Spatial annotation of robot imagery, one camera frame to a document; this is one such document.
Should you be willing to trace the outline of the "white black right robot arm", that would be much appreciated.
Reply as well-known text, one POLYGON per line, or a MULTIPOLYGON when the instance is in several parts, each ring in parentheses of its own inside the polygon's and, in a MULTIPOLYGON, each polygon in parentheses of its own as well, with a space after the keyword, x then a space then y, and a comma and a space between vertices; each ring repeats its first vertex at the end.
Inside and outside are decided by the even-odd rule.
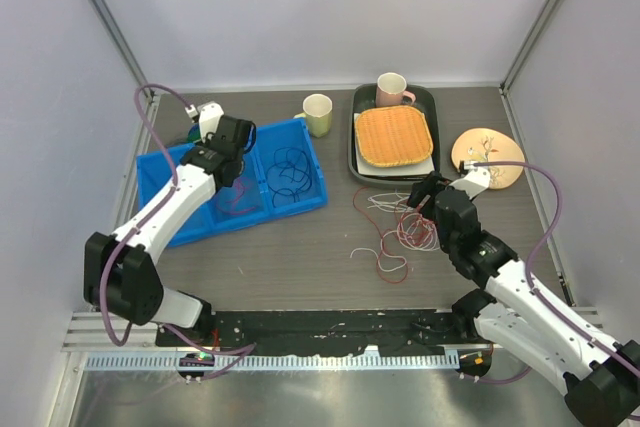
POLYGON ((475 164, 456 180, 431 172, 407 201, 434 223, 442 252, 477 286, 453 305, 453 333, 509 351, 557 389, 582 425, 620 425, 639 410, 638 343, 621 344, 581 317, 481 227, 473 200, 489 180, 475 164))

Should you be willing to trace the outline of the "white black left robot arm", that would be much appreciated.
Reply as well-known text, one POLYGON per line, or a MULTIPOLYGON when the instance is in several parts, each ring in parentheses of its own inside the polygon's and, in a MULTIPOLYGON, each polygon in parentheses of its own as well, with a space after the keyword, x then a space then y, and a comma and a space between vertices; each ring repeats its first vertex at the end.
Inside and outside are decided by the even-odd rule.
POLYGON ((156 263, 192 214, 240 177, 256 136, 253 122, 221 116, 178 162, 168 160, 170 179, 144 208, 114 232, 96 232, 86 241, 83 297, 100 310, 111 337, 114 314, 138 326, 178 327, 193 346, 211 338, 210 304, 164 286, 156 263))

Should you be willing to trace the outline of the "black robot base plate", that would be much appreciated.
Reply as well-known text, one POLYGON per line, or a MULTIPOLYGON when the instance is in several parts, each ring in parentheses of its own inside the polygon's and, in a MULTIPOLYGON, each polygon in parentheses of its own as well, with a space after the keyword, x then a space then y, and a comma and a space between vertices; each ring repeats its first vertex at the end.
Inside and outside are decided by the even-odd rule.
POLYGON ((446 345, 485 339, 445 310, 218 311, 179 333, 223 351, 254 347, 254 356, 345 357, 375 346, 383 357, 439 354, 446 345))

